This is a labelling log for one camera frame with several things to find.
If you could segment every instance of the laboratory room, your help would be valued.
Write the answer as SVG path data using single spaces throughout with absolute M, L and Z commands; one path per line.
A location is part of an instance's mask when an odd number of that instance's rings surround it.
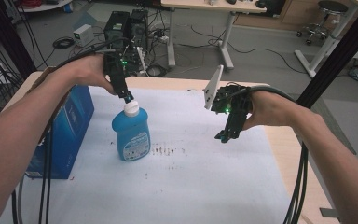
M 0 0 L 11 223 L 358 223 L 358 0 Z

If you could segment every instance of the stool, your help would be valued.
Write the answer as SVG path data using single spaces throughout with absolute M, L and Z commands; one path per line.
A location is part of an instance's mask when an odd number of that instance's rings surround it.
M 302 28 L 302 31 L 306 31 L 310 34 L 310 36 L 306 40 L 308 46 L 312 44 L 312 41 L 310 39 L 314 35 L 318 35 L 322 40 L 325 40 L 329 36 L 330 31 L 324 27 L 324 23 L 327 21 L 330 15 L 340 16 L 348 11 L 348 8 L 345 5 L 331 0 L 320 1 L 318 2 L 318 5 L 319 9 L 324 13 L 324 19 L 319 24 L 312 23 Z M 298 31 L 297 36 L 301 37 L 302 32 Z

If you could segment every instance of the hand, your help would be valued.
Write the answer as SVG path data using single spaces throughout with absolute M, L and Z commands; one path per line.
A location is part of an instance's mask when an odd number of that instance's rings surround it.
M 305 107 L 267 91 L 253 92 L 251 100 L 253 109 L 250 113 L 252 116 L 245 121 L 244 130 L 257 125 L 291 126 L 294 128 L 298 115 L 312 113 Z
M 106 80 L 103 73 L 103 54 L 77 59 L 59 68 L 54 73 L 59 73 L 57 76 L 70 77 L 74 85 L 99 86 L 105 88 L 111 94 L 115 94 L 112 85 Z

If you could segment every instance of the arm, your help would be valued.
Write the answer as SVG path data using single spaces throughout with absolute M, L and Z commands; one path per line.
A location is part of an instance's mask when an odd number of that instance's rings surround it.
M 252 94 L 253 115 L 243 129 L 255 125 L 290 126 L 315 160 L 343 223 L 358 223 L 358 160 L 330 132 L 321 116 L 279 95 Z
M 68 63 L 0 114 L 0 215 L 23 176 L 51 114 L 75 84 L 101 86 L 113 93 L 103 76 L 103 55 Z

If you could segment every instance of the forearm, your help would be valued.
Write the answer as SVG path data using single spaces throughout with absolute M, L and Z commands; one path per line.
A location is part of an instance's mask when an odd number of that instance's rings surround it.
M 358 159 L 330 132 L 322 117 L 297 111 L 292 127 L 315 160 L 344 223 L 358 223 Z
M 0 213 L 18 184 L 58 102 L 73 86 L 57 71 L 0 114 Z

